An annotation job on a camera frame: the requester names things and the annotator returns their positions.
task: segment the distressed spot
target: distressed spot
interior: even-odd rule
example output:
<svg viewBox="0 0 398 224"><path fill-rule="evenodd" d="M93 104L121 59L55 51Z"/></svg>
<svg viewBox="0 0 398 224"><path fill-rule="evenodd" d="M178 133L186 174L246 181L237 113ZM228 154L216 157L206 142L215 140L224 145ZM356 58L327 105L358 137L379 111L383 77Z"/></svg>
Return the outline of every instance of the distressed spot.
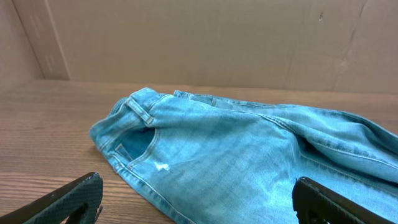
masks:
<svg viewBox="0 0 398 224"><path fill-rule="evenodd" d="M170 169L169 165L167 165L167 164L158 164L157 162L155 162L155 166L158 171L161 171L162 169L169 171L169 169Z"/></svg>

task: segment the wood grain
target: wood grain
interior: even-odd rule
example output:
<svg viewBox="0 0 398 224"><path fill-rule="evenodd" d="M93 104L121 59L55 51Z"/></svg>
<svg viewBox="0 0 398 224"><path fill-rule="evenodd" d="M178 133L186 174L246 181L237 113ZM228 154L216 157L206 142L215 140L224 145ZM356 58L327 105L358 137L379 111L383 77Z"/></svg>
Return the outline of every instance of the wood grain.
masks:
<svg viewBox="0 0 398 224"><path fill-rule="evenodd" d="M0 216L97 171L104 179L98 223L172 223L113 172L88 135L119 98L144 86L346 110L398 133L396 95L36 80L0 95Z"/></svg>

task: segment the wooden table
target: wooden table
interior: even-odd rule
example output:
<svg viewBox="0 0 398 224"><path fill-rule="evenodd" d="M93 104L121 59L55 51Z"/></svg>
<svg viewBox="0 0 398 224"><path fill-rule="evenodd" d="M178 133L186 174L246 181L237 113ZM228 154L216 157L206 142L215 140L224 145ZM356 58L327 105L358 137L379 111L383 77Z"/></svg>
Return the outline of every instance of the wooden table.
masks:
<svg viewBox="0 0 398 224"><path fill-rule="evenodd" d="M113 172L88 135L119 98L144 86L346 110L398 133L397 95L37 80L0 95L0 216L97 171L104 179L98 223L172 223Z"/></svg>

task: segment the cardboard wall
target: cardboard wall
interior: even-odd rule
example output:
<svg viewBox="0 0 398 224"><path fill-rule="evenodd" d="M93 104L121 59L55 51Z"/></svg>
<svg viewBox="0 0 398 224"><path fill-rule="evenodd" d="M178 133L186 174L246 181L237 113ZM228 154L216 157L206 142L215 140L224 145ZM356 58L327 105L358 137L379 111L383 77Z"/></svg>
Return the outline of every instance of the cardboard wall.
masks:
<svg viewBox="0 0 398 224"><path fill-rule="evenodd" d="M12 0L0 1L0 93L42 78Z"/></svg>
<svg viewBox="0 0 398 224"><path fill-rule="evenodd" d="M396 0L14 1L71 80L398 93Z"/></svg>

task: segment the light blue jeans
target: light blue jeans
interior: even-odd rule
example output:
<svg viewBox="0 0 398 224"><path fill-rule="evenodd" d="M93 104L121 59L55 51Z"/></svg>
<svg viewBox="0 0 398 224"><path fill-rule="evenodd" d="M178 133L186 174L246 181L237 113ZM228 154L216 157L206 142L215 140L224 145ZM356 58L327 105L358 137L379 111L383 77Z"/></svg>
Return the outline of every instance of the light blue jeans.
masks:
<svg viewBox="0 0 398 224"><path fill-rule="evenodd" d="M177 223L298 223L301 176L398 222L398 137L355 114L145 88L90 136Z"/></svg>

